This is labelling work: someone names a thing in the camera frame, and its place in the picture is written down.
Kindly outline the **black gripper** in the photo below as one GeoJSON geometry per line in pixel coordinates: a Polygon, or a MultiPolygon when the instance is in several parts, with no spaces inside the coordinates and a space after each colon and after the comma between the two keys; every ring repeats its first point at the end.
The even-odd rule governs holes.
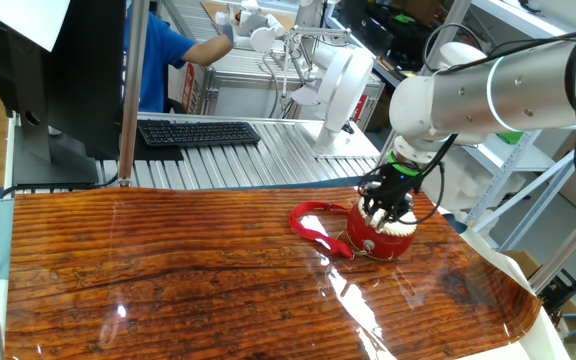
{"type": "Polygon", "coordinates": [[[366,185],[360,188],[360,215],[367,226],[379,226],[384,218],[381,201],[386,202],[386,222],[415,224],[413,197],[407,193],[422,181],[419,173],[401,171],[396,167],[385,167],[369,176],[366,185]]]}

